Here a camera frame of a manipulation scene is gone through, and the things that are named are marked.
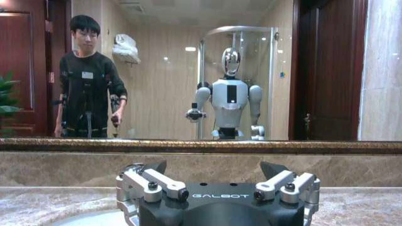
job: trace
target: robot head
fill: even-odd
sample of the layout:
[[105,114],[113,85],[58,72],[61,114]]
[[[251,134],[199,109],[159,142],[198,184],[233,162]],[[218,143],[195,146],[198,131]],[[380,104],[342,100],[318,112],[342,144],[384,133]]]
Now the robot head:
[[223,55],[222,55],[222,67],[223,67],[225,74],[230,77],[237,76],[239,66],[241,66],[241,53],[235,49],[227,48],[223,51]]

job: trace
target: mirror frame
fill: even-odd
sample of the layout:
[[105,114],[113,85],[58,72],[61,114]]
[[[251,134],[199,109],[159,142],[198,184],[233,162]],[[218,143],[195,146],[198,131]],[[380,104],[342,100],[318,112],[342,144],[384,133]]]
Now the mirror frame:
[[0,151],[401,155],[402,142],[0,138]]

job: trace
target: dark red door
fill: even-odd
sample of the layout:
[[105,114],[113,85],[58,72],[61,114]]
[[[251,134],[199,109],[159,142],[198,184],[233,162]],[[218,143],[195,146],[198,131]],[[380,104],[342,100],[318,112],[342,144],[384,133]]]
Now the dark red door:
[[47,133],[44,1],[0,1],[0,74],[12,72],[22,111],[10,127],[19,136]]
[[301,4],[297,138],[356,140],[366,1]]

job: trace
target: ceiling light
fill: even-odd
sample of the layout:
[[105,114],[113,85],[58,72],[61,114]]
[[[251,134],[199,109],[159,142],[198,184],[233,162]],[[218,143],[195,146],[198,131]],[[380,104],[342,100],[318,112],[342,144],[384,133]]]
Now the ceiling light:
[[197,51],[197,48],[195,47],[186,47],[186,51],[194,52],[194,51]]

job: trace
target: young man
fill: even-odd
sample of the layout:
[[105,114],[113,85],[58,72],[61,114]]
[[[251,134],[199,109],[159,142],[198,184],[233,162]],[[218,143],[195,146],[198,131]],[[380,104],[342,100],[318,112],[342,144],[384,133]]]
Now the young man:
[[[90,16],[75,16],[70,22],[71,34],[79,49],[61,60],[62,95],[67,95],[67,137],[87,137],[87,112],[91,111],[93,137],[107,137],[107,109],[110,94],[121,99],[121,106],[113,114],[114,125],[122,123],[127,103],[127,90],[119,78],[114,62],[97,50],[101,26]],[[61,137],[63,107],[59,105],[55,136]]]

